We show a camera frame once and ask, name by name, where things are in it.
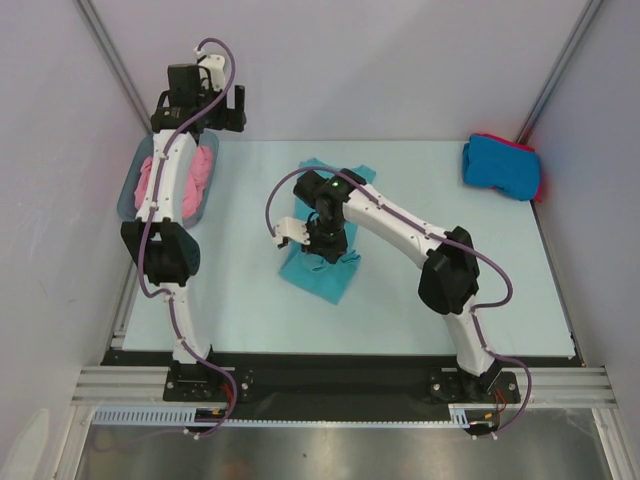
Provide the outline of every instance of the plastic bin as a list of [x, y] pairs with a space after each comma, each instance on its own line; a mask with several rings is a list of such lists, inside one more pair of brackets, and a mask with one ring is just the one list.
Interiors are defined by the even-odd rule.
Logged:
[[[204, 207], [207, 205], [207, 199], [209, 198], [209, 190], [211, 187], [211, 180], [213, 179], [213, 171], [215, 170], [215, 166], [218, 163], [218, 147], [220, 142], [218, 141], [218, 137], [213, 130], [206, 129], [200, 135], [200, 141], [198, 142], [199, 147], [209, 147], [213, 152], [213, 165], [211, 168], [211, 173], [209, 174], [209, 179], [207, 181], [207, 188], [205, 188], [202, 194], [202, 203], [194, 213], [189, 218], [182, 219], [182, 225], [184, 228], [191, 228], [196, 225], [202, 215], [204, 215]], [[138, 214], [138, 210], [135, 206], [135, 197], [134, 192], [138, 186], [138, 182], [140, 181], [140, 169], [142, 168], [142, 164], [144, 163], [147, 157], [153, 156], [153, 134], [149, 134], [146, 136], [138, 145], [138, 149], [136, 150], [136, 154], [133, 157], [133, 162], [131, 162], [131, 167], [129, 167], [129, 173], [127, 174], [127, 178], [124, 182], [124, 186], [122, 187], [122, 191], [120, 192], [120, 198], [118, 199], [118, 216], [126, 222], [131, 222], [136, 219], [136, 215]]]

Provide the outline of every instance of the teal cloth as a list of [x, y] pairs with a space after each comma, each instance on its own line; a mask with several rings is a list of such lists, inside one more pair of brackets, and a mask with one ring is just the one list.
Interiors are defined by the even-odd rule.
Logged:
[[[300, 162], [301, 167], [315, 165], [330, 166], [316, 158]], [[350, 168], [349, 170], [360, 175], [367, 183], [372, 183], [376, 177], [375, 170], [365, 165], [361, 165], [358, 168]], [[329, 172], [318, 171], [318, 174], [324, 178], [331, 177]], [[309, 207], [296, 198], [295, 218], [306, 221], [311, 212], [312, 210]], [[289, 255], [280, 268], [280, 276], [296, 287], [337, 305], [360, 265], [360, 255], [353, 248], [357, 231], [357, 225], [349, 222], [345, 224], [348, 250], [345, 255], [338, 259], [335, 265], [331, 265], [319, 255], [303, 253], [300, 244], [292, 243]]]

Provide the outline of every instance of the blue cloth stack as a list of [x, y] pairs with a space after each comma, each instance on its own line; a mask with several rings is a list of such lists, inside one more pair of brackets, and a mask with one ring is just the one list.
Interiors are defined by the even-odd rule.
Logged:
[[540, 160], [531, 147], [474, 134], [462, 152], [462, 178], [473, 187], [495, 188], [511, 198], [532, 200], [540, 187]]
[[[318, 165], [330, 166], [315, 158], [300, 163], [301, 167]], [[358, 168], [350, 168], [350, 170], [364, 178], [367, 183], [372, 183], [376, 176], [375, 170], [364, 165]], [[329, 172], [318, 171], [317, 173], [324, 178], [331, 177]], [[296, 198], [294, 216], [297, 219], [306, 221], [311, 212], [312, 210], [309, 207]], [[300, 245], [293, 243], [284, 265], [280, 268], [280, 276], [296, 287], [337, 305], [360, 265], [360, 255], [353, 247], [357, 230], [357, 225], [352, 223], [345, 225], [348, 251], [340, 257], [335, 265], [331, 265], [319, 255], [303, 253]]]

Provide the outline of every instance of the pink towel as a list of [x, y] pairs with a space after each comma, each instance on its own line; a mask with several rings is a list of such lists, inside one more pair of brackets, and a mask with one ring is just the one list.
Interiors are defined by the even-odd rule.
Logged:
[[[151, 162], [153, 159], [147, 157], [140, 169], [140, 180], [134, 192], [136, 208], [140, 208], [144, 201], [151, 176]], [[202, 203], [202, 194], [207, 188], [209, 174], [213, 168], [213, 152], [207, 147], [198, 147], [196, 154], [191, 160], [187, 183], [184, 187], [184, 198], [182, 199], [182, 218], [189, 218], [196, 213]]]

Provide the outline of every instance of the gray wall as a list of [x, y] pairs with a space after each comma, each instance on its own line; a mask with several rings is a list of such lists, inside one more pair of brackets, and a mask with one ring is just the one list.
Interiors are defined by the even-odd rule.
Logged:
[[462, 140], [517, 134], [585, 0], [94, 3], [148, 110], [216, 36], [247, 86], [243, 139]]
[[50, 462], [103, 347], [127, 265], [115, 203], [143, 132], [70, 0], [2, 2], [0, 71], [1, 468], [39, 408]]
[[609, 2], [533, 145], [551, 179], [539, 207], [578, 341], [607, 367], [640, 445], [640, 2]]

